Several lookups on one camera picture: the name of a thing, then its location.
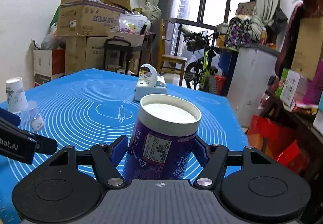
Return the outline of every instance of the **green bicycle frame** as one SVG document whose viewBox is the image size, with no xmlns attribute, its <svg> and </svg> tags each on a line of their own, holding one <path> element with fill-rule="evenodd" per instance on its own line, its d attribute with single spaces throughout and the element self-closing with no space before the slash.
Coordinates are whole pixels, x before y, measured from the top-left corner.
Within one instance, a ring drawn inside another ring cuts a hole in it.
<svg viewBox="0 0 323 224">
<path fill-rule="evenodd" d="M 209 51 L 207 50 L 204 52 L 204 56 L 203 56 L 203 71 L 202 71 L 200 88 L 204 87 L 206 77 L 211 75 L 210 70 L 207 68 L 207 64 L 209 63 L 208 55 L 209 55 Z"/>
</svg>

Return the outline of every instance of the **bicycle tire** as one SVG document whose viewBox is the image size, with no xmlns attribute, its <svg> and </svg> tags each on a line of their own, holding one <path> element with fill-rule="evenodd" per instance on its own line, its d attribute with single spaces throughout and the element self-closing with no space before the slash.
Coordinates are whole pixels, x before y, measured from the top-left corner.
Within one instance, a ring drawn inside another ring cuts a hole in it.
<svg viewBox="0 0 323 224">
<path fill-rule="evenodd" d="M 214 95 L 218 94 L 217 82 L 214 76 L 210 75 L 205 78 L 205 86 L 202 91 Z"/>
<path fill-rule="evenodd" d="M 194 71 L 195 71 L 196 70 L 195 69 L 196 68 L 196 62 L 192 62 L 192 63 L 188 64 L 188 66 L 186 67 L 186 70 L 185 70 L 185 74 L 191 73 L 191 70 L 193 68 L 194 68 Z M 185 79 L 186 87 L 192 89 L 190 82 L 191 82 L 190 80 Z"/>
</svg>

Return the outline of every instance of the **blue silicone mat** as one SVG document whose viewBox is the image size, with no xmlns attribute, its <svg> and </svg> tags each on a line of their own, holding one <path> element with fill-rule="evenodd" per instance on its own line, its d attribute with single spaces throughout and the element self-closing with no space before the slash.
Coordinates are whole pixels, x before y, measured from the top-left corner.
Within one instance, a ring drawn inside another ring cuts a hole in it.
<svg viewBox="0 0 323 224">
<path fill-rule="evenodd" d="M 138 112 L 134 101 L 138 78 L 89 69 L 62 77 L 26 92 L 28 101 L 38 102 L 45 118 L 40 135 L 54 138 L 58 147 L 73 145 L 86 150 L 97 143 L 112 143 L 121 134 L 130 140 Z M 195 104 L 202 113 L 198 135 L 208 144 L 220 143 L 230 150 L 243 150 L 247 138 L 225 97 L 167 84 L 168 94 Z M 32 131 L 29 124 L 21 128 Z M 49 156 L 35 154 L 32 165 L 0 156 L 0 219 L 4 223 L 19 223 L 11 202 L 14 186 L 44 162 Z M 117 169 L 122 172 L 124 159 Z M 79 166 L 79 170 L 94 177 L 92 167 Z M 202 168 L 191 155 L 184 178 L 193 181 Z M 227 174 L 236 171 L 230 167 Z"/>
</svg>

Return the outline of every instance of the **chair seat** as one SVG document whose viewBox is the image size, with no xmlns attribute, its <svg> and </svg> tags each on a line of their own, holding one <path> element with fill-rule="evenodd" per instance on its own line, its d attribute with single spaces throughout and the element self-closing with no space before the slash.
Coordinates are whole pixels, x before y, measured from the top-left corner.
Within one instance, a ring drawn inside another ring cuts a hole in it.
<svg viewBox="0 0 323 224">
<path fill-rule="evenodd" d="M 162 55 L 162 59 L 167 59 L 169 62 L 183 63 L 187 61 L 186 57 L 176 56 L 176 55 Z"/>
</svg>

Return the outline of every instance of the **paper cup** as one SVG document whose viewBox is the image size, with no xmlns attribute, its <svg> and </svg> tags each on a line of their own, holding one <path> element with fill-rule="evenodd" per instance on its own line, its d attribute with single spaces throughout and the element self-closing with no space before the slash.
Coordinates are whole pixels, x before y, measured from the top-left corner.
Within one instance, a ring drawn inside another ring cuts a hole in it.
<svg viewBox="0 0 323 224">
<path fill-rule="evenodd" d="M 164 94 L 141 98 L 124 179 L 182 179 L 200 120 L 200 110 L 181 98 Z"/>
<path fill-rule="evenodd" d="M 19 113 L 28 107 L 21 77 L 10 78 L 5 82 L 7 92 L 8 111 Z"/>
</svg>

